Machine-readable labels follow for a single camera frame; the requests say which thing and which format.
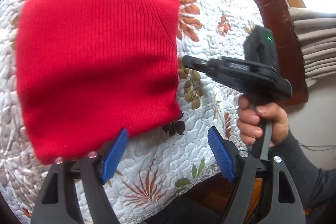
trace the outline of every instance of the silver screw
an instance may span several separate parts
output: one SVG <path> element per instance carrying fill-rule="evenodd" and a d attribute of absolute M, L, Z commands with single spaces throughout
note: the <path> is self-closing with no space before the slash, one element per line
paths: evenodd
<path fill-rule="evenodd" d="M 278 156 L 275 156 L 273 159 L 277 163 L 281 163 L 282 162 L 282 159 L 280 157 L 278 157 Z"/>
<path fill-rule="evenodd" d="M 91 159 L 94 159 L 98 156 L 97 152 L 96 151 L 92 151 L 88 154 L 89 158 Z"/>
<path fill-rule="evenodd" d="M 62 157 L 58 157 L 57 159 L 55 159 L 55 163 L 56 164 L 61 164 L 63 162 L 63 158 Z"/>
<path fill-rule="evenodd" d="M 242 150 L 242 151 L 239 152 L 239 155 L 240 155 L 242 158 L 246 158 L 246 157 L 248 157 L 249 154 L 248 154 L 245 150 Z"/>

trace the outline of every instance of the gray sweater sleeve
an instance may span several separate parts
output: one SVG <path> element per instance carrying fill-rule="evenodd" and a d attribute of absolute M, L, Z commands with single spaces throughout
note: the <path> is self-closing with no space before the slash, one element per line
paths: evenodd
<path fill-rule="evenodd" d="M 280 156 L 291 174 L 304 209 L 317 208 L 336 193 L 336 169 L 314 166 L 302 152 L 291 132 L 281 143 L 271 147 L 268 158 Z"/>

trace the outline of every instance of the folded red garment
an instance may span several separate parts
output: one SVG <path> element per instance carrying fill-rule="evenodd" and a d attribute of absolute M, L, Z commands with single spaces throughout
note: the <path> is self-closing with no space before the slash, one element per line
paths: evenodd
<path fill-rule="evenodd" d="M 27 0 L 17 92 L 35 155 L 74 159 L 173 121 L 179 0 Z"/>

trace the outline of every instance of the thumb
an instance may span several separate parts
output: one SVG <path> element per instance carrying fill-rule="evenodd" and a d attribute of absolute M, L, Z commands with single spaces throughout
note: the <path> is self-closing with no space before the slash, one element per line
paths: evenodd
<path fill-rule="evenodd" d="M 270 119 L 277 123 L 287 123 L 286 111 L 276 103 L 258 106 L 256 107 L 256 112 L 262 118 Z"/>

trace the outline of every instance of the quilted bedspread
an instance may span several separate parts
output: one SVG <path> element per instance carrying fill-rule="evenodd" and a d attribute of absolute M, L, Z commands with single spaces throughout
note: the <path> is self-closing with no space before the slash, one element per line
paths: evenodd
<path fill-rule="evenodd" d="M 30 223 L 49 166 L 34 156 L 16 94 L 16 26 L 24 1 L 0 0 L 0 191 L 19 220 Z M 262 20 L 253 0 L 180 0 L 177 55 L 244 58 L 242 45 L 255 24 Z M 104 185 L 120 223 L 141 222 L 219 172 L 207 141 L 211 126 L 245 148 L 236 127 L 238 96 L 180 63 L 180 119 L 130 140 Z M 85 223 L 92 223 L 81 181 L 76 189 Z"/>

